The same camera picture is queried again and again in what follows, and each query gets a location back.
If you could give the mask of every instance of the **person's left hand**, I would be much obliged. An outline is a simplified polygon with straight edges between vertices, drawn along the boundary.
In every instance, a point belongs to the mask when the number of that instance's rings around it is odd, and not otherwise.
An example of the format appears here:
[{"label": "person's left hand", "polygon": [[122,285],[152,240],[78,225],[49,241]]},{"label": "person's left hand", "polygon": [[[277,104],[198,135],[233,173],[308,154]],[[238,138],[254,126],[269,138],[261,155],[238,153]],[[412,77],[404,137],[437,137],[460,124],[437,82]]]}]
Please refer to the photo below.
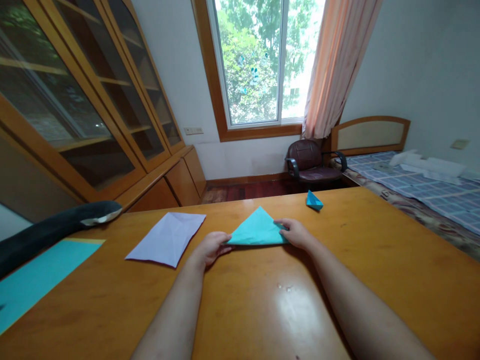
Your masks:
[{"label": "person's left hand", "polygon": [[206,267],[212,265],[221,255],[227,254],[234,248],[233,245],[224,244],[232,238],[232,235],[222,231],[209,233],[200,245],[193,251],[191,258],[198,260]]}]

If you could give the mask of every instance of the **wooden floor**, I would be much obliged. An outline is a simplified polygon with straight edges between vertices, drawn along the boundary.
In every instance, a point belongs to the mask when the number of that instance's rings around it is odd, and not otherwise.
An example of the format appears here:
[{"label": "wooden floor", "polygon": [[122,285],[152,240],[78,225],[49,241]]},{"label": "wooden floor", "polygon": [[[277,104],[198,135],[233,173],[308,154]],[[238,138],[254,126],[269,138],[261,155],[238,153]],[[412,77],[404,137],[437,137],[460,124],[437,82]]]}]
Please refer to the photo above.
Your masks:
[{"label": "wooden floor", "polygon": [[[348,187],[349,186],[341,180],[338,180],[328,184],[313,184],[311,191],[343,189]],[[203,195],[201,203],[212,204],[235,200],[268,198],[280,195],[307,193],[308,190],[306,184],[291,179],[225,186],[207,184],[207,189]]]}]

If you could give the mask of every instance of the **light switch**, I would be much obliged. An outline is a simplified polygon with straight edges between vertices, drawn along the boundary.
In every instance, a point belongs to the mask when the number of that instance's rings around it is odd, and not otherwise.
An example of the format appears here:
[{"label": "light switch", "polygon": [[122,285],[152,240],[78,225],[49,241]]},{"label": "light switch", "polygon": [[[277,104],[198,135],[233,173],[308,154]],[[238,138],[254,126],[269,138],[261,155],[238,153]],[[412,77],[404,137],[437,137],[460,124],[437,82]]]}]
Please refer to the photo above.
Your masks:
[{"label": "light switch", "polygon": [[463,150],[467,147],[469,142],[470,140],[467,140],[467,139],[457,139],[453,142],[453,144],[450,147],[452,149]]}]

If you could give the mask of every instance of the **green foliage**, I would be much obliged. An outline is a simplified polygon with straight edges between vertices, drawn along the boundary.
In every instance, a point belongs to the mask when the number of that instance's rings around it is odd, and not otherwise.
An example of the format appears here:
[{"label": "green foliage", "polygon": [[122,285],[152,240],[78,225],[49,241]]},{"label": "green foliage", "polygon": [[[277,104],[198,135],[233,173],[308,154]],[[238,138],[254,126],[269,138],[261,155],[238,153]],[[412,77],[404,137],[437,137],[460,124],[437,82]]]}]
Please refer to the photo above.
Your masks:
[{"label": "green foliage", "polygon": [[[308,44],[304,37],[314,0],[290,0],[284,87],[304,70]],[[280,53],[280,0],[222,0],[217,11],[232,123],[275,120]],[[259,82],[252,84],[252,68]],[[298,94],[285,94],[283,107]]]},{"label": "green foliage", "polygon": [[27,61],[59,64],[59,56],[25,5],[5,0],[0,5],[0,27]]}]

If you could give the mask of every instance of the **triangle paper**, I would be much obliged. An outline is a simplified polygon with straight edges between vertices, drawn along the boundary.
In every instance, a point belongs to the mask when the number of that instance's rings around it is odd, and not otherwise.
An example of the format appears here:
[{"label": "triangle paper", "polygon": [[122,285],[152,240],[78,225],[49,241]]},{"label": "triangle paper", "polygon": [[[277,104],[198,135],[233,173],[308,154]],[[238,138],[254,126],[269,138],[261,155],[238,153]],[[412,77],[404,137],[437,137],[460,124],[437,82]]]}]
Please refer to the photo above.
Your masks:
[{"label": "triangle paper", "polygon": [[308,195],[306,196],[306,205],[315,210],[320,210],[324,207],[324,204],[310,190],[308,190]]},{"label": "triangle paper", "polygon": [[282,235],[282,225],[274,223],[274,219],[260,206],[231,234],[227,244],[231,245],[275,245],[288,244]]}]

